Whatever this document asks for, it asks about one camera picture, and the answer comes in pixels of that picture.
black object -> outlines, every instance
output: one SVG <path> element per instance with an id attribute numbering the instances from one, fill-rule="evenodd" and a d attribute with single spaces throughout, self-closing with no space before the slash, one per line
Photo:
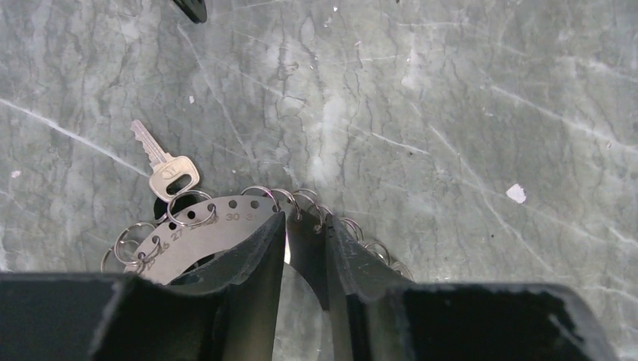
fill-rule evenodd
<path id="1" fill-rule="evenodd" d="M 2 274 L 0 359 L 270 359 L 284 222 L 273 215 L 167 287 L 131 275 Z M 337 361 L 616 359 L 565 287 L 415 284 L 331 217 L 320 235 L 289 222 L 291 264 L 330 311 Z"/>
<path id="2" fill-rule="evenodd" d="M 188 16 L 195 24 L 205 23 L 208 14 L 206 12 L 205 0 L 173 0 L 175 4 Z"/>

white speck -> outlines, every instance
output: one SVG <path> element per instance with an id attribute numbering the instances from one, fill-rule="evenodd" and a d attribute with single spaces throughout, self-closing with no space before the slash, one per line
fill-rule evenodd
<path id="1" fill-rule="evenodd" d="M 525 190 L 520 185 L 514 184 L 511 188 L 505 192 L 505 194 L 511 198 L 514 202 L 522 205 L 523 202 L 527 199 L 525 196 Z"/>

key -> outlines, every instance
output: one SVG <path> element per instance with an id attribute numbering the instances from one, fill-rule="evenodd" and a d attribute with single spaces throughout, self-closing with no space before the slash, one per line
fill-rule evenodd
<path id="1" fill-rule="evenodd" d="M 165 152 L 139 120 L 133 120 L 131 130 L 135 133 L 135 139 L 144 147 L 144 152 L 148 154 L 150 167 L 153 169 L 148 186 L 158 198 L 170 202 L 177 194 L 191 190 L 199 183 L 199 172 L 188 157 L 173 157 Z M 190 177 L 190 182 L 173 192 L 177 186 L 176 182 L 185 176 Z"/>

gray marble surface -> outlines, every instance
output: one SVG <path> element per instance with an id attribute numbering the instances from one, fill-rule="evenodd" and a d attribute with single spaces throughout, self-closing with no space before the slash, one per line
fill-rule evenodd
<path id="1" fill-rule="evenodd" d="M 96 270 L 202 188 L 317 190 L 422 282 L 551 281 L 638 359 L 638 2 L 0 0 L 0 268 Z M 520 184 L 527 201 L 505 192 Z M 275 359 L 330 359 L 287 268 Z"/>

white vein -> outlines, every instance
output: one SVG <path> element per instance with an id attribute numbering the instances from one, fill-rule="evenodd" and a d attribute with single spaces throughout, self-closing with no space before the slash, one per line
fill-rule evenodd
<path id="1" fill-rule="evenodd" d="M 4 190 L 0 190 L 0 196 L 5 196 L 7 197 L 7 199 L 9 199 L 11 202 L 13 202 L 16 207 L 18 207 L 22 212 L 25 212 L 31 216 L 33 216 L 34 218 L 38 218 L 38 215 L 31 212 L 30 210 L 26 209 L 23 205 L 21 205 L 13 196 L 13 194 L 10 194 L 9 192 L 5 192 Z"/>
<path id="2" fill-rule="evenodd" d="M 576 122 L 575 120 L 571 120 L 568 119 L 566 117 L 562 117 L 561 115 L 558 115 L 556 113 L 554 113 L 553 111 L 550 111 L 549 109 L 543 108 L 541 106 L 538 106 L 532 102 L 530 102 L 527 99 L 523 99 L 522 97 L 508 92 L 507 90 L 503 89 L 503 88 L 499 88 L 498 86 L 491 86 L 491 89 L 496 91 L 497 93 L 501 94 L 502 96 L 505 96 L 506 98 L 513 100 L 515 102 L 520 102 L 522 104 L 527 105 L 528 107 L 534 108 L 536 109 L 539 113 L 541 113 L 542 115 L 545 115 L 547 118 L 551 119 L 551 120 L 557 120 L 560 121 L 562 123 L 565 123 L 567 126 L 569 126 L 570 128 L 579 130 L 581 132 L 584 132 L 587 135 L 590 135 L 594 138 L 599 138 L 605 142 L 612 142 L 615 146 L 618 146 L 624 150 L 626 150 L 628 153 L 633 153 L 633 154 L 638 154 L 638 148 L 636 147 L 630 147 L 627 146 L 625 144 L 622 144 L 621 142 L 619 142 L 617 139 L 614 139 L 608 135 L 604 135 L 601 132 L 597 132 L 593 129 L 589 129 L 587 126 L 585 126 L 584 124 L 580 124 L 578 122 Z"/>
<path id="3" fill-rule="evenodd" d="M 428 152 L 426 152 L 425 150 L 413 147 L 412 145 L 407 145 L 407 144 L 403 144 L 403 143 L 399 143 L 397 141 L 393 141 L 392 139 L 389 138 L 385 138 L 383 135 L 377 134 L 377 133 L 370 133 L 370 135 L 381 139 L 382 141 L 386 141 L 387 143 L 390 143 L 392 145 L 396 145 L 398 147 L 403 147 L 407 150 L 411 150 L 414 153 L 421 153 L 421 154 L 425 154 L 426 156 L 429 156 L 430 154 Z"/>
<path id="4" fill-rule="evenodd" d="M 463 160 L 463 157 L 460 155 L 460 153 L 452 146 L 452 144 L 441 134 L 441 132 L 439 132 L 439 130 L 437 130 L 436 128 L 434 128 L 432 125 L 429 125 L 430 130 L 441 140 L 441 142 L 454 154 L 458 157 L 461 165 L 463 165 L 463 167 L 465 167 L 467 169 L 467 171 L 469 171 L 469 173 L 474 177 L 474 179 L 478 182 L 478 184 L 480 185 L 480 187 L 478 188 L 481 192 L 481 196 L 483 197 L 483 202 L 485 203 L 485 205 L 487 205 L 488 209 L 490 210 L 490 212 L 492 212 L 492 214 L 494 215 L 494 217 L 496 217 L 496 219 L 498 220 L 498 222 L 500 223 L 500 225 L 506 230 L 506 231 L 510 231 L 511 233 L 513 233 L 516 236 L 516 239 L 518 239 L 519 243 L 521 243 L 521 245 L 523 247 L 525 247 L 525 249 L 536 258 L 536 260 L 538 260 L 538 262 L 545 267 L 545 269 L 547 269 L 548 271 L 550 271 L 551 273 L 555 274 L 556 272 L 554 271 L 554 269 L 547 264 L 547 262 L 545 262 L 545 260 L 543 260 L 543 258 L 536 253 L 536 251 L 523 239 L 522 234 L 515 229 L 514 227 L 510 226 L 501 216 L 500 214 L 498 214 L 498 212 L 496 212 L 496 210 L 494 209 L 494 207 L 492 206 L 492 204 L 488 201 L 488 197 L 485 195 L 484 192 L 484 186 L 482 185 L 481 182 L 481 178 L 472 170 L 472 168 L 469 167 L 469 165 L 465 162 L 465 160 Z"/>
<path id="5" fill-rule="evenodd" d="M 624 244 L 629 244 L 630 246 L 636 247 L 638 248 L 638 241 L 636 241 L 633 238 L 629 238 L 629 237 L 625 237 L 623 236 L 616 228 L 614 227 L 607 227 L 609 229 L 609 231 L 615 235 L 618 240 Z"/>
<path id="6" fill-rule="evenodd" d="M 45 126 L 50 127 L 53 130 L 56 130 L 57 132 L 60 132 L 68 137 L 70 137 L 71 139 L 74 139 L 76 141 L 79 141 L 80 143 L 94 149 L 97 150 L 98 152 L 100 152 L 101 154 L 104 154 L 105 156 L 111 158 L 112 160 L 114 160 L 116 163 L 119 163 L 121 165 L 124 165 L 125 167 L 127 167 L 128 169 L 132 169 L 133 171 L 137 172 L 139 175 L 143 175 L 145 177 L 149 177 L 148 173 L 146 173 L 145 171 L 141 170 L 140 168 L 135 167 L 132 164 L 127 163 L 124 159 L 118 157 L 117 155 L 115 155 L 113 152 L 106 150 L 102 147 L 100 147 L 99 145 L 91 142 L 90 140 L 75 134 L 73 132 L 70 132 L 64 128 L 62 128 L 61 126 L 58 125 L 57 122 L 55 122 L 54 120 L 51 120 L 49 118 L 43 117 L 39 114 L 36 114 L 32 111 L 30 111 L 29 109 L 25 109 L 20 107 L 19 105 L 15 105 L 12 102 L 9 102 L 6 99 L 0 99 L 0 102 L 2 102 L 2 104 L 7 105 L 9 108 L 13 108 L 16 111 L 21 111 L 24 114 L 28 114 L 31 117 L 35 118 L 37 121 L 39 121 L 40 123 L 44 124 Z"/>
<path id="7" fill-rule="evenodd" d="M 603 286 L 591 286 L 591 287 L 583 287 L 583 290 L 596 290 L 605 293 L 614 293 L 616 295 L 625 297 L 626 299 L 635 302 L 638 305 L 638 297 L 632 295 L 631 293 L 624 290 L 617 290 L 615 288 L 608 288 Z"/>
<path id="8" fill-rule="evenodd" d="M 250 4 L 250 5 L 246 5 L 246 6 L 241 6 L 239 8 L 234 8 L 231 11 L 226 11 L 226 12 L 223 12 L 223 13 L 215 14 L 214 17 L 215 17 L 215 19 L 217 19 L 218 17 L 220 17 L 222 15 L 231 14 L 231 13 L 234 13 L 235 11 L 239 11 L 239 10 L 244 10 L 244 9 L 248 9 L 248 8 L 254 8 L 256 6 L 277 4 L 279 2 L 289 2 L 289 1 L 290 0 L 274 0 L 274 1 L 271 1 L 271 2 L 260 2 L 260 3 L 257 3 L 257 4 Z"/>
<path id="9" fill-rule="evenodd" d="M 206 85 L 208 85 L 208 88 L 211 90 L 213 97 L 215 97 L 215 90 L 213 89 L 213 86 L 211 85 L 211 81 L 208 79 L 208 72 L 206 71 L 206 68 L 204 68 L 204 65 L 202 64 L 202 62 L 199 60 L 199 56 L 197 56 L 197 52 L 195 51 L 195 46 L 193 45 L 193 42 L 190 40 L 190 38 L 188 37 L 186 32 L 181 28 L 181 26 L 178 26 L 178 30 L 180 34 L 182 34 L 184 39 L 186 39 L 186 41 L 190 45 L 190 49 L 193 51 L 193 55 L 195 56 L 195 61 L 197 62 L 197 65 L 199 65 L 199 67 L 202 69 L 202 73 L 204 74 L 204 81 L 206 82 Z M 221 105 L 223 117 L 226 118 L 228 125 L 230 126 L 232 132 L 235 134 L 235 138 L 237 138 L 237 141 L 239 142 L 239 144 L 242 146 L 242 148 L 244 148 L 244 152 L 246 152 L 246 156 L 248 156 L 250 161 L 253 162 L 255 159 L 252 156 L 251 149 L 246 146 L 242 138 L 239 136 L 239 132 L 237 132 L 237 128 L 235 127 L 235 124 L 232 122 L 232 119 L 230 118 L 230 113 L 226 109 L 226 105 L 224 105 L 223 102 L 219 100 L 217 100 L 217 102 Z"/>

